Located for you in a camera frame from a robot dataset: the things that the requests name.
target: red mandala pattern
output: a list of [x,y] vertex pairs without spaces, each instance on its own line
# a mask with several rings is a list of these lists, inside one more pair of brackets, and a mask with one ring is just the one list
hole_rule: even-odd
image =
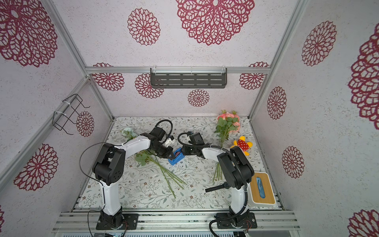
[[1,206],[0,206],[0,233],[1,233],[1,227],[2,227],[3,224],[4,224],[4,218],[3,218],[3,215],[4,215],[4,212],[1,210]]
[[87,111],[83,111],[76,119],[76,129],[83,137],[88,137],[94,131],[94,118]]
[[[269,67],[268,63],[256,62],[249,67]],[[262,81],[266,77],[263,73],[243,73],[240,75],[240,85],[248,90],[260,88]]]
[[267,111],[272,119],[280,118],[287,106],[286,94],[280,86],[275,87],[268,96]]
[[138,93],[150,99],[160,97],[164,92],[164,89],[154,89],[151,87],[150,74],[148,73],[141,74],[136,78],[135,87]]
[[254,0],[176,0],[182,28],[198,43],[221,44],[241,31]]
[[13,183],[19,189],[36,191],[49,183],[54,177],[57,167],[58,157],[54,148],[49,144],[42,144]]
[[[113,67],[108,63],[97,63],[94,67]],[[121,73],[93,73],[95,82],[109,91],[118,91],[124,86],[124,78]]]
[[161,29],[155,16],[146,9],[135,9],[128,19],[128,29],[133,39],[142,45],[154,44]]
[[304,159],[300,151],[293,146],[287,147],[282,156],[285,172],[292,178],[299,178],[304,172]]
[[304,64],[313,66],[322,62],[332,50],[336,34],[333,22],[325,21],[316,26],[304,42],[301,54]]
[[370,39],[359,48],[358,60],[351,65],[349,87],[351,102],[359,108],[359,116],[374,122],[379,130],[379,24]]
[[209,94],[202,89],[193,90],[188,95],[188,102],[195,107],[206,105],[208,101]]
[[378,237],[379,213],[375,210],[354,212],[349,218],[349,237]]
[[22,66],[49,64],[58,48],[54,25],[38,0],[2,0],[0,51]]

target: floral tablecloth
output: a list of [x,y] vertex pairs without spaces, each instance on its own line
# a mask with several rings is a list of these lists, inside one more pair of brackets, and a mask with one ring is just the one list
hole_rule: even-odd
[[[161,119],[169,119],[174,125],[172,135],[177,138],[178,134],[187,131],[200,132],[206,143],[219,144],[219,138],[215,136],[216,118],[214,117],[119,117],[116,119],[107,142],[121,144],[125,138],[121,130],[131,127],[137,134],[150,132],[154,125]],[[253,147],[248,150],[248,157],[255,171],[265,171],[262,159],[255,145],[255,140],[250,129],[249,120],[241,118],[241,129],[234,133],[224,144],[230,147],[233,140],[245,136],[246,141],[251,141]],[[169,131],[169,124],[164,122],[160,127]],[[160,169],[152,163],[140,166],[135,161],[135,155],[125,160],[124,174],[119,183],[119,196],[123,208],[156,208],[156,209],[227,209],[230,205],[230,190],[221,189],[205,193],[205,189],[222,184],[225,180],[213,182],[216,162],[202,159],[197,156],[186,156],[175,165],[170,165],[167,160],[160,159],[160,163],[173,171],[178,177],[186,182],[181,189],[175,182],[171,181],[176,198],[168,189],[167,183]],[[102,205],[99,184],[90,179],[87,183],[78,207],[94,208]],[[263,207],[251,207],[251,209],[267,209]],[[269,209],[279,209],[277,204]]]

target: white wall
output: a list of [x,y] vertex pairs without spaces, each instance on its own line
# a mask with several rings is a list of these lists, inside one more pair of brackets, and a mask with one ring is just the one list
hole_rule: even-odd
[[[0,15],[0,172],[3,172],[83,76],[39,1],[26,0],[20,5],[18,1],[2,1]],[[78,110],[91,113],[93,132],[84,137],[70,123],[65,128],[72,136],[52,130],[43,142],[46,146],[41,147],[51,147],[42,152],[43,157],[49,153],[54,157],[30,157],[26,168],[0,193],[0,236],[47,236],[60,212],[70,211],[76,202],[85,178],[78,168],[78,156],[84,148],[99,142],[109,125],[89,85],[79,95],[85,106],[91,106]],[[95,151],[93,148],[83,156],[85,171]]]
[[[374,0],[311,1],[253,118],[276,187],[286,207],[295,211],[303,236],[357,236],[360,231],[366,231],[361,236],[378,235],[379,130],[370,121],[378,122],[378,114],[364,118],[358,107],[365,104],[379,111],[378,11]],[[325,21],[335,25],[335,42],[326,47],[331,50],[323,61],[307,66],[302,60],[304,43]],[[332,39],[334,34],[323,35]],[[368,99],[354,104],[352,91],[357,89],[348,85],[357,75],[351,67],[370,37],[372,52],[361,48],[367,54],[361,60],[372,74],[362,70],[360,82],[374,89],[358,87]],[[286,106],[282,116],[272,119],[267,101],[278,86],[286,94],[281,108]],[[299,153],[286,152],[288,147]],[[286,157],[296,161],[296,169],[288,173]]]
[[[109,125],[108,117],[90,86],[84,86],[78,94],[83,99],[84,106],[90,106],[89,108],[79,106],[78,112],[87,111],[91,114],[92,133],[84,134],[88,135],[87,137],[82,136],[76,125],[68,122],[64,128],[73,135],[54,129],[42,142],[52,147],[51,150],[55,153],[52,151],[51,153],[55,154],[56,158],[45,159],[48,161],[47,169],[42,159],[38,158],[39,156],[31,158],[27,169],[21,169],[19,175],[4,188],[0,195],[1,211],[4,212],[4,223],[0,226],[1,236],[22,236],[25,233],[30,236],[48,236],[59,214],[69,212],[76,203],[81,184],[85,179],[78,166],[80,154],[88,146],[100,142]],[[76,122],[77,117],[74,114],[72,120]],[[63,117],[58,121],[59,124],[64,122]],[[97,148],[97,146],[90,148],[83,155],[81,166],[85,172],[93,162]],[[33,163],[41,165],[42,168],[38,169]],[[33,176],[36,177],[36,183],[39,185],[30,185],[33,183]]]

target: yellow plush toy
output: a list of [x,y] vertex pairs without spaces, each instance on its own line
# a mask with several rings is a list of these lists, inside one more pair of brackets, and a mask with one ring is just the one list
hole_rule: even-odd
[[245,153],[245,155],[250,155],[248,152],[247,152],[247,150],[249,149],[249,148],[251,148],[252,146],[253,146],[253,143],[252,142],[245,142],[245,137],[244,136],[241,136],[239,139],[238,139],[238,141],[234,141],[233,142],[233,146],[232,147],[234,147],[234,146],[239,146],[243,151],[244,151],[244,153]]

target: pink rose bouquet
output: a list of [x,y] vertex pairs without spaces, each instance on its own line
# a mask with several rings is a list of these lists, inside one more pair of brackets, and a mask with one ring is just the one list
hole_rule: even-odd
[[215,133],[220,133],[217,136],[220,138],[220,146],[222,147],[225,140],[228,140],[229,133],[238,132],[240,130],[240,117],[234,110],[232,113],[223,110],[222,114],[217,117],[217,121],[218,123]]

